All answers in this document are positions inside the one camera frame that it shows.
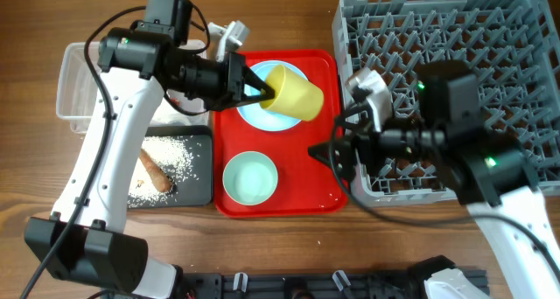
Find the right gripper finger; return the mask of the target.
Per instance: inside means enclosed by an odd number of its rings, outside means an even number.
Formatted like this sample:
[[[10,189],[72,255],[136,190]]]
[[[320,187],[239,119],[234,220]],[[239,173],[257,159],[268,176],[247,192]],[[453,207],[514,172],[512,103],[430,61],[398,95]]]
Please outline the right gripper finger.
[[[341,129],[343,136],[368,136],[372,128],[369,116],[372,108],[366,103],[353,103],[334,120],[334,131]],[[358,117],[357,122],[350,122],[349,118]]]
[[[345,171],[346,145],[338,140],[334,142],[324,142],[310,146],[307,149],[308,155],[323,165],[330,167],[330,158],[333,158],[335,171],[339,177]]]

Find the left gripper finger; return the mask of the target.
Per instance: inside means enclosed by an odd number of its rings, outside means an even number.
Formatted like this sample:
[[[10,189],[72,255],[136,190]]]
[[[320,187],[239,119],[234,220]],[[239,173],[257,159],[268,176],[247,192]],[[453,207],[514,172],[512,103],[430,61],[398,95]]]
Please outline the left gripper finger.
[[[248,66],[243,67],[243,78],[244,83],[258,90],[261,96],[274,96],[276,94],[274,89]]]
[[[243,94],[239,98],[227,98],[226,101],[222,104],[222,109],[230,109],[230,108],[238,108],[250,104],[260,103],[263,101],[268,101],[274,98],[274,94],[261,94],[261,95],[252,95],[247,96]]]

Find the yellow plastic cup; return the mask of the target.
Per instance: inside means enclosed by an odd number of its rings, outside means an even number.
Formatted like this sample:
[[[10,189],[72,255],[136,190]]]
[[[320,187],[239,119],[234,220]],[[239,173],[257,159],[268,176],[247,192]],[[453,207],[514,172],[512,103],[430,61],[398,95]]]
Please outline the yellow plastic cup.
[[[323,91],[286,66],[274,66],[265,83],[275,95],[273,99],[260,103],[264,110],[310,122],[319,115],[324,105]]]

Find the green bowl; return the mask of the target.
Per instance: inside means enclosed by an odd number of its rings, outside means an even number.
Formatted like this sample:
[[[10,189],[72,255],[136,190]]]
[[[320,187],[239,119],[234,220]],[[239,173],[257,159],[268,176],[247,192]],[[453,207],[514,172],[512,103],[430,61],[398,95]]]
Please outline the green bowl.
[[[227,162],[222,184],[227,196],[235,203],[260,205],[270,199],[277,189],[277,167],[263,153],[245,151]]]

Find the white rice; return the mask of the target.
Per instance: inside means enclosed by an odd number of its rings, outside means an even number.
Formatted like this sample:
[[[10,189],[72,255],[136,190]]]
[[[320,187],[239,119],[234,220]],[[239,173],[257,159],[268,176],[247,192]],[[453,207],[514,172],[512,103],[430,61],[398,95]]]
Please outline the white rice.
[[[166,207],[179,203],[179,183],[193,176],[193,153],[185,147],[185,141],[179,136],[144,138],[142,149],[171,180],[172,188],[168,192],[158,191],[138,159],[129,185],[128,208]]]

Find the brown sweet potato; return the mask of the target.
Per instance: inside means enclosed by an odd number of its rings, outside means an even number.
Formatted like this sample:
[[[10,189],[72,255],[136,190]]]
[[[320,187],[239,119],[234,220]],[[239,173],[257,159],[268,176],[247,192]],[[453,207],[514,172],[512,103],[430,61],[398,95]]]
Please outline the brown sweet potato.
[[[167,193],[172,189],[172,181],[162,169],[152,160],[144,149],[140,149],[139,159],[145,168],[154,188],[158,192]]]

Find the red candy wrapper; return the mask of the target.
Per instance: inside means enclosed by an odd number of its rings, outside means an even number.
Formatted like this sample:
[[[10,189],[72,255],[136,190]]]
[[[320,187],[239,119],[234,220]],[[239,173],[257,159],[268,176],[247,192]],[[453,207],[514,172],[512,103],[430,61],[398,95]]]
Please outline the red candy wrapper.
[[[169,98],[169,100],[176,106],[180,107],[180,101],[175,98]]]

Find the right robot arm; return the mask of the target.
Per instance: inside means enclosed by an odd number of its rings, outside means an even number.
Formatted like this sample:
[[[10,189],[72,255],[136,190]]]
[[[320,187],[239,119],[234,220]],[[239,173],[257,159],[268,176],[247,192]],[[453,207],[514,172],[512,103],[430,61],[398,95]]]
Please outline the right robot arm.
[[[351,77],[354,104],[333,124],[344,135],[331,134],[309,155],[343,192],[359,168],[376,173],[388,158],[431,163],[483,232],[512,295],[558,297],[559,246],[536,169],[515,137],[485,127],[476,74],[460,60],[420,65],[418,121],[382,111],[373,77],[366,68]]]

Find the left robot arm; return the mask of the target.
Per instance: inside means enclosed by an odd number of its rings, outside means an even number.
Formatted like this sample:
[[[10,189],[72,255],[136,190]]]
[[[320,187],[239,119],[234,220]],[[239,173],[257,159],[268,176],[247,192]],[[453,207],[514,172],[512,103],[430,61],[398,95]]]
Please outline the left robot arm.
[[[66,188],[48,218],[30,218],[27,246],[42,273],[94,286],[100,295],[186,298],[183,270],[154,259],[147,242],[129,236],[128,189],[151,119],[170,91],[200,99],[207,111],[223,111],[274,97],[273,89],[247,66],[240,47],[245,24],[226,26],[200,21],[208,39],[216,39],[214,59],[186,48],[190,0],[148,0],[144,17],[128,28],[111,20],[94,31],[98,59],[86,64],[100,93]]]

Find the grey dishwasher rack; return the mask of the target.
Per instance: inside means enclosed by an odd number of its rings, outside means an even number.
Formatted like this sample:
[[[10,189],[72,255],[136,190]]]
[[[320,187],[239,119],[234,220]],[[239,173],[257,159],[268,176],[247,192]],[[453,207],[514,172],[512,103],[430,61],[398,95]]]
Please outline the grey dishwasher rack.
[[[542,192],[559,193],[559,34],[547,0],[339,0],[332,39],[339,80],[377,71],[399,118],[419,116],[419,65],[464,61],[486,126],[516,136]]]

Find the light blue plate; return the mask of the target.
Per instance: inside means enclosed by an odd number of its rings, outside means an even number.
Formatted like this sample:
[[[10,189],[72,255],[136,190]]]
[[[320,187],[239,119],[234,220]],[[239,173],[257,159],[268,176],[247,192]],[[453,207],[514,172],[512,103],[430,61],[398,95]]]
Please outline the light blue plate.
[[[250,69],[260,79],[265,80],[275,66],[285,66],[287,69],[307,80],[307,77],[299,68],[282,60],[265,60],[252,65]],[[263,131],[284,131],[300,123],[299,119],[264,110],[258,103],[238,107],[237,111],[247,124]]]

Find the red plastic tray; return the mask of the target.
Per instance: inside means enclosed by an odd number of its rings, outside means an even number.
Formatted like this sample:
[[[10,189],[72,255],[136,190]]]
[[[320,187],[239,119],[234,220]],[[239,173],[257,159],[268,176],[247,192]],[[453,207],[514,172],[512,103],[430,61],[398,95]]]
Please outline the red plastic tray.
[[[239,112],[228,109],[213,115],[213,201],[229,218],[287,217],[336,212],[347,202],[332,172],[308,155],[308,148],[329,139],[333,119],[340,113],[340,87],[334,58],[325,50],[245,52],[248,66],[281,60],[297,67],[325,96],[321,113],[311,122],[300,122],[280,132],[267,132],[246,123]],[[231,199],[222,175],[234,156],[256,151],[268,156],[278,171],[273,195],[255,206]]]

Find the black plastic tray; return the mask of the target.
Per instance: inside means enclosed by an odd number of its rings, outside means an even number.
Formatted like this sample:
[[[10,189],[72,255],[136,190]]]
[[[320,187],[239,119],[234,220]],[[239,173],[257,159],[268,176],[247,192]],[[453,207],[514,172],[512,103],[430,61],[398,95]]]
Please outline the black plastic tray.
[[[193,153],[192,177],[179,183],[179,203],[166,207],[195,207],[213,201],[214,141],[212,130],[207,126],[150,127],[145,137],[179,136],[185,139],[185,147]]]

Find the clear plastic bin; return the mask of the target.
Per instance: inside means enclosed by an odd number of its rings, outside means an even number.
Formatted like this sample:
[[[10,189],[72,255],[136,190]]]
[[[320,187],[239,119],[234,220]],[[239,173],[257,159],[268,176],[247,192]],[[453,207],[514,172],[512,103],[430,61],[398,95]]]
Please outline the clear plastic bin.
[[[62,60],[56,100],[56,115],[70,124],[77,134],[88,131],[91,116],[97,103],[98,89],[84,58],[84,43],[72,43],[66,47]],[[168,95],[180,101],[180,107],[193,112],[182,115],[166,101],[162,101],[153,115],[150,125],[206,125],[209,113],[201,99],[188,100],[183,94],[170,90]]]

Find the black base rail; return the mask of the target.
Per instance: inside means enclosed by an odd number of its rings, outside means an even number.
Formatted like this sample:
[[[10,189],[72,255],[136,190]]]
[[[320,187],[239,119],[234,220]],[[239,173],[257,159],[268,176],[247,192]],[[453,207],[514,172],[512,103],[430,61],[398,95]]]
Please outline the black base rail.
[[[186,274],[186,298],[284,299],[300,291],[314,298],[426,298],[421,282],[405,270],[312,275]]]

